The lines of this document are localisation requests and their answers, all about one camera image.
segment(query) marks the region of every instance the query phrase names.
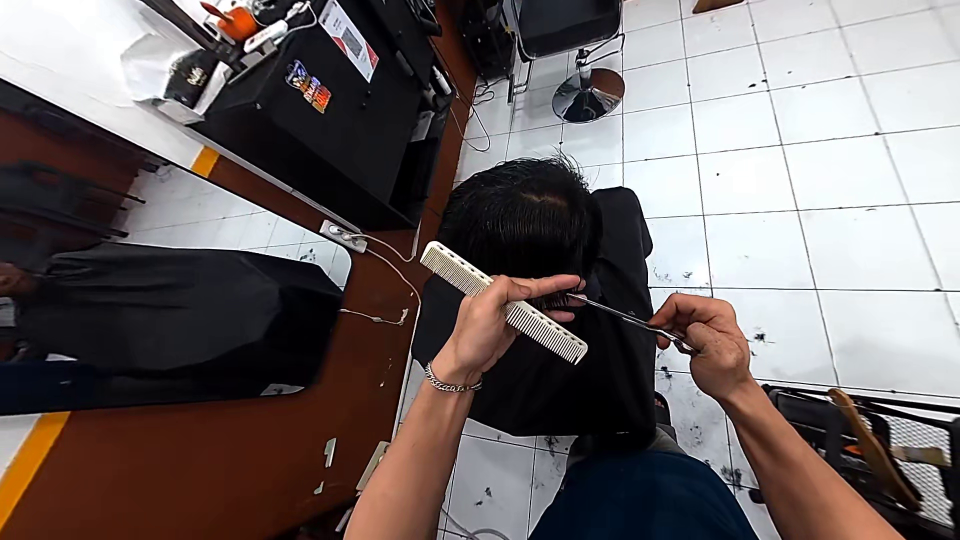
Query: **barber's hand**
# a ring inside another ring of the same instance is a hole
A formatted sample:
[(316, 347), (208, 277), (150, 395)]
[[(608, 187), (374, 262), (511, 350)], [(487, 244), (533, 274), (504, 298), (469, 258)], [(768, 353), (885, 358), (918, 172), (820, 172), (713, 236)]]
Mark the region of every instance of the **barber's hand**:
[[(650, 323), (684, 336), (686, 343), (700, 351), (690, 360), (690, 373), (697, 386), (718, 402), (756, 385), (750, 375), (750, 347), (729, 303), (674, 293)], [(666, 349), (670, 342), (658, 336), (657, 346)]]
[[(539, 280), (498, 276), (483, 292), (460, 303), (457, 325), (433, 360), (437, 379), (451, 384), (474, 384), (507, 352), (518, 332), (507, 325), (503, 306), (581, 285), (577, 276), (560, 275)], [(573, 320), (573, 313), (547, 311), (558, 322)]]

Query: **white tile floor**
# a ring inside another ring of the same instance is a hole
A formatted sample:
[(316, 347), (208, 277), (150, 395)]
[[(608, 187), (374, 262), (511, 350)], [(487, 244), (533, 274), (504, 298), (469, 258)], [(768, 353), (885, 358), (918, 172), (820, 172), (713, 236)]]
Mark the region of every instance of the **white tile floor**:
[(170, 248), (242, 250), (318, 264), (341, 288), (350, 255), (340, 245), (177, 168), (140, 171), (131, 194), (146, 205), (127, 204), (115, 227), (125, 242)]
[[(694, 3), (625, 3), (622, 60), (607, 62), (627, 90), (610, 117), (553, 115), (572, 54), (537, 61), (513, 107), (498, 87), (477, 108), (490, 151), (465, 144), (458, 180), (562, 149), (591, 187), (639, 197), (655, 307), (677, 290), (730, 301), (756, 378), (960, 402), (960, 0), (749, 0), (691, 15)], [(477, 128), (469, 143), (487, 148)], [(681, 445), (756, 485), (684, 358), (657, 365)], [(523, 538), (563, 476), (569, 439), (545, 441), (469, 423), (451, 515)], [(732, 489), (760, 538), (777, 538), (766, 508)]]

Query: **black barber cape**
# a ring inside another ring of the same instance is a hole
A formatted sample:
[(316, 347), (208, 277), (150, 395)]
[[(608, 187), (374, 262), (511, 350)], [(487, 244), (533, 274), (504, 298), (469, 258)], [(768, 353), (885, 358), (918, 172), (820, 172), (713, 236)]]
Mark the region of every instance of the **black barber cape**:
[(307, 262), (104, 243), (52, 256), (16, 325), (41, 351), (105, 373), (306, 386), (342, 296)]
[[(653, 242), (640, 203), (625, 187), (598, 189), (593, 197), (604, 233), (587, 277), (588, 298), (647, 320), (653, 308), (645, 259)], [(432, 360), (453, 332), (463, 296), (442, 278), (427, 281), (413, 346), (420, 364)], [(652, 435), (655, 336), (589, 306), (577, 308), (574, 321), (564, 326), (588, 344), (579, 364), (520, 335), (484, 375), (469, 417), (515, 436)]]

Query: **chair base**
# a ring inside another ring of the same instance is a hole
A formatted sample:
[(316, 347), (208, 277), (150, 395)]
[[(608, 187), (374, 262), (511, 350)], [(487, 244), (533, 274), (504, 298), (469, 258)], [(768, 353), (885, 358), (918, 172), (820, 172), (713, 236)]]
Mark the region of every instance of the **chair base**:
[(574, 124), (592, 122), (617, 108), (625, 89), (620, 74), (605, 67), (574, 73), (553, 94), (553, 112)]

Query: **mirror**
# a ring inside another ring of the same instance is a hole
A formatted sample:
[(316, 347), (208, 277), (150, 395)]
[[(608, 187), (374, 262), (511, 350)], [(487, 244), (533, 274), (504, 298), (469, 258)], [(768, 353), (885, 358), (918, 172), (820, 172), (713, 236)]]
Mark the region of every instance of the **mirror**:
[(299, 391), (349, 269), (339, 245), (0, 81), (0, 415)]

